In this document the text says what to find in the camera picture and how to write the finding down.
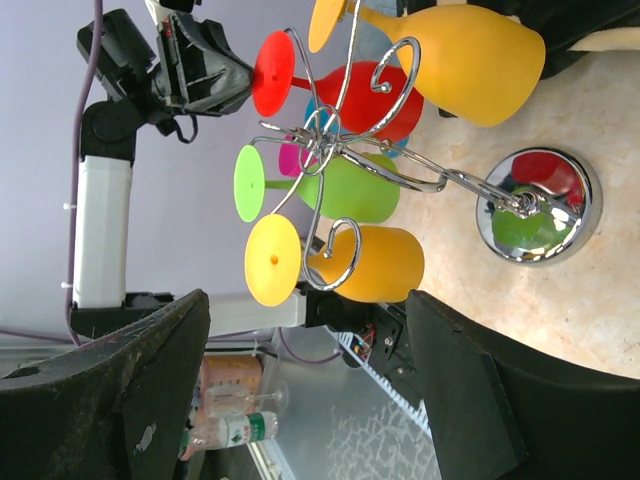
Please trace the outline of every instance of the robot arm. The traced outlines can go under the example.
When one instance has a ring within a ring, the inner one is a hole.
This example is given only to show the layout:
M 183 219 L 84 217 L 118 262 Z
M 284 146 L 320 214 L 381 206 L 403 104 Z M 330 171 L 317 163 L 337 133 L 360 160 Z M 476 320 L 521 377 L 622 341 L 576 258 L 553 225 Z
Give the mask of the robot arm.
M 252 68 L 233 54 L 221 24 L 197 22 L 194 1 L 145 0 L 158 28 L 160 60 L 124 10 L 104 15 L 96 72 L 108 100 L 83 115 L 71 327 L 97 337 L 171 301 L 170 294 L 126 292 L 129 201 L 136 135 L 144 125 L 176 133 L 179 115 L 223 116 L 251 94 Z M 78 32 L 88 58 L 93 24 Z

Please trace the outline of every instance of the plastic bottle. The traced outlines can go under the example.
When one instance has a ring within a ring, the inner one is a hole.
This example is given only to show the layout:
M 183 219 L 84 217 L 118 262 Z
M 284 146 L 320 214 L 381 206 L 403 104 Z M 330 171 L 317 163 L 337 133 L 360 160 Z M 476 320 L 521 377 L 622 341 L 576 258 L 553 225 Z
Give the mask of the plastic bottle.
M 189 447 L 219 450 L 267 440 L 277 432 L 278 417 L 273 412 L 215 417 L 189 432 Z

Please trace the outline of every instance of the glass stem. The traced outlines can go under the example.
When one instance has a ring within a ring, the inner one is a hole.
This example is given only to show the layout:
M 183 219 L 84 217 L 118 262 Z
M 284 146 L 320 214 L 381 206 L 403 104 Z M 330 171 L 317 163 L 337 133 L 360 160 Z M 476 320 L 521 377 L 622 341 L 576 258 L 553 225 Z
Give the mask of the glass stem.
M 311 85 L 309 84 L 309 80 L 304 78 L 293 77 L 291 81 L 291 85 L 298 88 L 304 88 L 305 90 L 311 90 Z
M 273 190 L 289 190 L 295 180 L 267 180 L 265 187 Z
M 277 391 L 273 393 L 264 393 L 262 395 L 249 395 L 248 397 L 255 403 L 259 403 L 262 400 L 275 400 L 276 402 L 282 399 L 282 392 Z

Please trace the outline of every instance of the bottle label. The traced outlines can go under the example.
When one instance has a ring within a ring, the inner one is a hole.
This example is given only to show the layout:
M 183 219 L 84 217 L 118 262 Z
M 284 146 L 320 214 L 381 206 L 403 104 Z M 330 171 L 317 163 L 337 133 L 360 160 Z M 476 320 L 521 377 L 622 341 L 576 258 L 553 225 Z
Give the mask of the bottle label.
M 265 422 L 261 413 L 238 415 L 227 418 L 229 438 L 227 447 L 235 447 L 264 440 Z

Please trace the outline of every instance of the round chrome base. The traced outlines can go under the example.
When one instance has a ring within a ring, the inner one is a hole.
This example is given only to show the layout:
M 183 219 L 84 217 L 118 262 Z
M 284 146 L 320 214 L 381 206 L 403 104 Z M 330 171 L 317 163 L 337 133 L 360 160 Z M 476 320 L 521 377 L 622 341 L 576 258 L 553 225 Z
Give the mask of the round chrome base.
M 602 188 L 595 171 L 560 150 L 520 150 L 502 160 L 486 181 L 509 193 L 533 193 L 546 203 L 540 213 L 522 219 L 478 199 L 480 235 L 507 260 L 535 265 L 567 258 L 587 242 L 600 220 Z

